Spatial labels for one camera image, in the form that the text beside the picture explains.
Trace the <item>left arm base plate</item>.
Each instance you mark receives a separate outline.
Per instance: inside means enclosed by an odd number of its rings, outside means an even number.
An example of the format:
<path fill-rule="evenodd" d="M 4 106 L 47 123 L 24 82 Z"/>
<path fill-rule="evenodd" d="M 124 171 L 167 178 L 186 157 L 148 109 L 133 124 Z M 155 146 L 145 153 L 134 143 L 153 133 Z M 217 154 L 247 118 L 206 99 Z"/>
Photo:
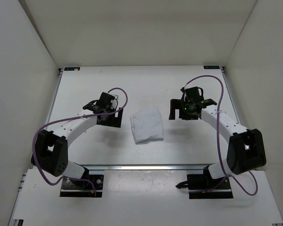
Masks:
<path fill-rule="evenodd" d="M 104 184 L 104 171 L 89 172 L 89 180 L 94 185 L 93 190 L 89 182 L 63 179 L 60 197 L 101 198 Z"/>

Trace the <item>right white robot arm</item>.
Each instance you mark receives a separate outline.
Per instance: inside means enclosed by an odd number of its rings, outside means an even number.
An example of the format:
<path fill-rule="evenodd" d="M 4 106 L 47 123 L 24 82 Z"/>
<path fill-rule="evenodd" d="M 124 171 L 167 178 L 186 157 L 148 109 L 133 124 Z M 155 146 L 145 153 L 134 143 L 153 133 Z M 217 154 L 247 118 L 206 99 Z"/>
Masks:
<path fill-rule="evenodd" d="M 170 101 L 170 120 L 175 120 L 179 111 L 181 120 L 202 120 L 216 130 L 216 138 L 224 138 L 228 144 L 226 158 L 219 156 L 219 162 L 204 167 L 201 174 L 190 174 L 177 188 L 206 192 L 218 188 L 229 177 L 245 173 L 266 165 L 266 154 L 262 133 L 240 125 L 220 110 L 220 102 L 205 99 L 200 87 L 182 88 L 180 99 Z"/>

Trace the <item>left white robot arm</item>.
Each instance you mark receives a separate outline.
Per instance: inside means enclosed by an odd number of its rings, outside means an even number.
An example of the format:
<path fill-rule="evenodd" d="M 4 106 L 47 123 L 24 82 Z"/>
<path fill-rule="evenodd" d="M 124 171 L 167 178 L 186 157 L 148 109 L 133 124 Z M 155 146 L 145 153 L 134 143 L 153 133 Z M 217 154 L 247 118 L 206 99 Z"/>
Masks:
<path fill-rule="evenodd" d="M 118 106 L 118 95 L 103 92 L 99 99 L 92 100 L 71 118 L 57 120 L 61 125 L 55 130 L 46 130 L 42 126 L 33 138 L 33 155 L 31 162 L 36 166 L 49 184 L 45 173 L 59 180 L 67 178 L 78 187 L 91 183 L 89 171 L 68 159 L 70 145 L 91 127 L 96 125 L 119 128 L 122 122 L 123 108 Z"/>

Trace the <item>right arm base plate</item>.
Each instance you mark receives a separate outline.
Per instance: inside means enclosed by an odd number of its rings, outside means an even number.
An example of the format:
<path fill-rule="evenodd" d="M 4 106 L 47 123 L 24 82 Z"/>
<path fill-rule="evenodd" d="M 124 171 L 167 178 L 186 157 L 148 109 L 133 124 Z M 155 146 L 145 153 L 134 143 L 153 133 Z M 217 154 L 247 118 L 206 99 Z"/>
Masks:
<path fill-rule="evenodd" d="M 189 199 L 232 199 L 229 178 L 209 180 L 203 174 L 187 175 Z"/>

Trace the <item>white skirt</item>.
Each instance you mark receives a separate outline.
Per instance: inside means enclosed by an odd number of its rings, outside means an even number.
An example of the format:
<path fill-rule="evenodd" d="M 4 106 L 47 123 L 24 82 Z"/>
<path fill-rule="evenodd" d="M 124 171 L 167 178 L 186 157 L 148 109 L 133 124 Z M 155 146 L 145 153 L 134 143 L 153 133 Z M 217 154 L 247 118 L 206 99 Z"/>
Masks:
<path fill-rule="evenodd" d="M 130 116 L 131 130 L 136 144 L 144 144 L 164 139 L 161 112 L 145 109 Z"/>

